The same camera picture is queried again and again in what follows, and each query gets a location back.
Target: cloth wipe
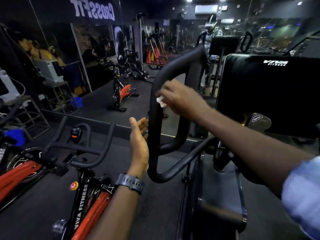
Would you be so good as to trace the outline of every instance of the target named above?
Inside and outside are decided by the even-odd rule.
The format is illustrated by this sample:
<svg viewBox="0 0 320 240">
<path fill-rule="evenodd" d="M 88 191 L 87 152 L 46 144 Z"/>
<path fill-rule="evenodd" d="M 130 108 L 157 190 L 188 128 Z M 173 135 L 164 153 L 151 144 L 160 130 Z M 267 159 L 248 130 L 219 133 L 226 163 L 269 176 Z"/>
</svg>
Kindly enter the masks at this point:
<svg viewBox="0 0 320 240">
<path fill-rule="evenodd" d="M 167 104 L 165 104 L 164 102 L 162 102 L 163 100 L 163 96 L 160 96 L 157 98 L 157 102 L 160 104 L 161 108 L 164 108 L 167 106 Z"/>
</svg>

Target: black watch strap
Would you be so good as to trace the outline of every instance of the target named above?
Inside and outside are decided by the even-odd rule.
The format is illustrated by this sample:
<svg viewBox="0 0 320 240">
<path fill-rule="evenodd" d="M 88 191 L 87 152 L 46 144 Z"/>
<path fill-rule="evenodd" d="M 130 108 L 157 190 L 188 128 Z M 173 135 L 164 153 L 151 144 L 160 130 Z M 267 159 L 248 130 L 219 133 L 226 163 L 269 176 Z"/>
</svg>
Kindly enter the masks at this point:
<svg viewBox="0 0 320 240">
<path fill-rule="evenodd" d="M 144 188 L 144 182 L 138 179 L 136 176 L 127 175 L 126 173 L 120 173 L 115 180 L 115 185 L 123 185 L 128 187 L 130 190 L 137 191 L 142 194 Z"/>
</svg>

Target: blue crate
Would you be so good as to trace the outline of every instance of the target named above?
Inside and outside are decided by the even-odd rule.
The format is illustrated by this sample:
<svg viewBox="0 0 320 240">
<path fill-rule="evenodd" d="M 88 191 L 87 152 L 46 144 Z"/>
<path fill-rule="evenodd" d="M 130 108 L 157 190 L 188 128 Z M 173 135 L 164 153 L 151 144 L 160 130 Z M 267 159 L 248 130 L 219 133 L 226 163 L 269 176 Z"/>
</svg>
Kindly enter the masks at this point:
<svg viewBox="0 0 320 240">
<path fill-rule="evenodd" d="M 80 108 L 83 107 L 83 103 L 82 103 L 81 97 L 74 97 L 74 99 L 71 100 L 71 104 L 75 109 L 78 109 L 78 108 L 80 109 Z"/>
<path fill-rule="evenodd" d="M 26 139 L 23 135 L 22 129 L 11 129 L 4 131 L 3 134 L 17 141 L 15 146 L 20 147 L 26 144 Z"/>
</svg>

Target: hand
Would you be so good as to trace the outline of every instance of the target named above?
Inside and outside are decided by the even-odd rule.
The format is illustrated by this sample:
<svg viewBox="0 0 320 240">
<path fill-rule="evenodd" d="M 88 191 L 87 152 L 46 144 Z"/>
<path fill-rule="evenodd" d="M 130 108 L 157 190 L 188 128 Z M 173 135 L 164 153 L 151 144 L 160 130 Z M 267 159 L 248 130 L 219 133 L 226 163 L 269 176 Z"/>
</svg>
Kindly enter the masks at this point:
<svg viewBox="0 0 320 240">
<path fill-rule="evenodd" d="M 142 136 L 148 130 L 149 120 L 142 118 L 137 122 L 135 118 L 131 117 L 129 121 L 132 129 L 130 134 L 131 165 L 127 174 L 142 178 L 149 167 L 149 149 L 146 142 L 148 133 Z"/>
<path fill-rule="evenodd" d="M 163 96 L 172 111 L 190 121 L 198 122 L 210 109 L 206 101 L 194 89 L 187 87 L 176 79 L 166 81 L 157 92 L 157 96 Z"/>
</svg>

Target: bike handlebar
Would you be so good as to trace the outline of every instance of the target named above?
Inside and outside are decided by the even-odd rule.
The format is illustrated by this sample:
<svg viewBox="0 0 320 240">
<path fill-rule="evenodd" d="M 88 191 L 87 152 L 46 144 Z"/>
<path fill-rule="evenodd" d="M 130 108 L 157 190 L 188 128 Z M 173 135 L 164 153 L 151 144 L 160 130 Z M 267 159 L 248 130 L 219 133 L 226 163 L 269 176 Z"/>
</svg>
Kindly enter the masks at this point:
<svg viewBox="0 0 320 240">
<path fill-rule="evenodd" d="M 46 147 L 44 148 L 43 155 L 45 156 L 49 152 L 49 150 L 53 147 L 70 149 L 70 150 L 77 150 L 77 151 L 81 151 L 83 153 L 91 153 L 91 154 L 98 155 L 98 158 L 93 162 L 81 162 L 81 161 L 77 160 L 78 157 L 76 156 L 70 160 L 69 164 L 71 166 L 78 167 L 78 168 L 93 168 L 95 166 L 98 166 L 103 161 L 103 159 L 106 157 L 106 154 L 108 153 L 108 151 L 110 149 L 112 136 L 113 136 L 113 132 L 114 132 L 114 128 L 116 127 L 116 124 L 113 123 L 110 125 L 108 136 L 106 138 L 106 142 L 103 146 L 103 149 L 99 150 L 99 149 L 94 149 L 94 148 L 90 147 L 90 145 L 91 145 L 91 128 L 86 123 L 81 123 L 81 124 L 78 124 L 75 126 L 75 127 L 80 127 L 80 126 L 86 127 L 87 137 L 86 137 L 85 146 L 78 145 L 78 144 L 69 144 L 68 143 L 69 139 L 66 142 L 59 142 L 59 140 L 62 136 L 62 133 L 63 133 L 63 129 L 66 125 L 67 119 L 68 119 L 67 116 L 64 116 L 62 118 L 62 121 L 61 121 L 59 128 L 57 130 L 57 133 L 55 134 L 53 139 L 49 142 L 49 144 L 46 145 Z"/>
</svg>

